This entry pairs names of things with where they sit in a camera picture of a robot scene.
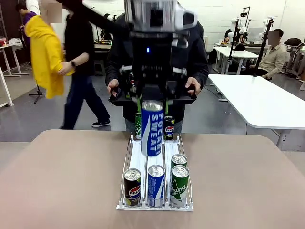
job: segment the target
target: hand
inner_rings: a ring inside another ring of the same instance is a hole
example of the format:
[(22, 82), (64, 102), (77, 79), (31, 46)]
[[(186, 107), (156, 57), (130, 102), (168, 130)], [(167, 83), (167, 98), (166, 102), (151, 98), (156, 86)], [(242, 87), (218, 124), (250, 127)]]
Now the hand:
[[(119, 86), (119, 81), (118, 81), (117, 79), (111, 80), (111, 81), (109, 82), (108, 86), (107, 86), (107, 92), (108, 92), (108, 94), (111, 94), (111, 89), (114, 89), (114, 88), (116, 88), (116, 87), (118, 87), (118, 86)], [(116, 97), (117, 92), (115, 92), (115, 91), (113, 90), (112, 94), (113, 94), (114, 97)]]
[(70, 70), (73, 69), (72, 63), (71, 62), (62, 62), (62, 69), (60, 69), (57, 73), (59, 75), (66, 75)]
[(186, 85), (185, 85), (185, 88), (188, 88), (191, 86), (191, 84), (193, 84), (195, 86), (195, 91), (194, 90), (190, 90), (190, 91), (187, 91), (190, 95), (199, 95), (201, 89), (200, 89), (200, 83), (198, 83), (198, 81), (193, 78), (193, 77), (189, 77), (187, 79), (187, 82), (186, 82)]

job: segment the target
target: green cider can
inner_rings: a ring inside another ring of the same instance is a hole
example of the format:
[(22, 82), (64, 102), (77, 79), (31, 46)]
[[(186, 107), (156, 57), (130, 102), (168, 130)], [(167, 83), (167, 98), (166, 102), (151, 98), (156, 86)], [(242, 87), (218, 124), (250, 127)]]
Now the green cider can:
[(182, 165), (185, 166), (187, 165), (187, 157), (182, 155), (182, 154), (175, 154), (172, 156), (172, 161), (171, 161), (171, 170), (173, 169), (174, 166), (177, 165)]
[(189, 170), (187, 167), (177, 165), (172, 168), (171, 176), (171, 206), (183, 208), (186, 204), (187, 185), (189, 182)]
[(141, 123), (142, 123), (141, 112), (138, 112), (135, 114), (134, 124), (135, 124), (135, 138), (139, 140), (141, 139)]

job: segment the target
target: black sneaker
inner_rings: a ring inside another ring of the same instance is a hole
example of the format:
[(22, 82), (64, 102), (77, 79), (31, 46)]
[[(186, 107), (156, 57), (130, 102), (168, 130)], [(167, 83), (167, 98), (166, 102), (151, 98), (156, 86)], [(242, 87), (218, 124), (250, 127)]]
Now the black sneaker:
[(92, 123), (92, 127), (101, 127), (101, 126), (106, 126), (106, 125), (110, 125), (110, 120), (108, 119), (108, 121), (100, 123), (100, 122), (96, 122), (96, 123)]

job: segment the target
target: hair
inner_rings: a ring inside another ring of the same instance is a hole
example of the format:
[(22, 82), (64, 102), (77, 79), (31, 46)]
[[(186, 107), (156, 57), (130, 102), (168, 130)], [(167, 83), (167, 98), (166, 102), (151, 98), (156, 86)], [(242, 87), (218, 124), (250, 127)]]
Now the hair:
[(16, 5), (15, 9), (17, 12), (19, 12), (20, 10), (27, 10), (28, 8), (25, 5), (19, 3)]
[(283, 35), (284, 35), (284, 31), (281, 29), (275, 29), (275, 30), (273, 30), (273, 32), (279, 32), (280, 37), (283, 37)]

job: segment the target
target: black backpack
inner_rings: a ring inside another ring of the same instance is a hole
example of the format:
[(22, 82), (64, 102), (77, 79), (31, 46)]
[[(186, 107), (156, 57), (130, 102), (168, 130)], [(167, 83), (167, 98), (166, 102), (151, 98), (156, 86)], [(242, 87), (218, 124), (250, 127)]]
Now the black backpack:
[(290, 38), (284, 42), (286, 45), (290, 46), (299, 46), (302, 43), (302, 41), (298, 38)]

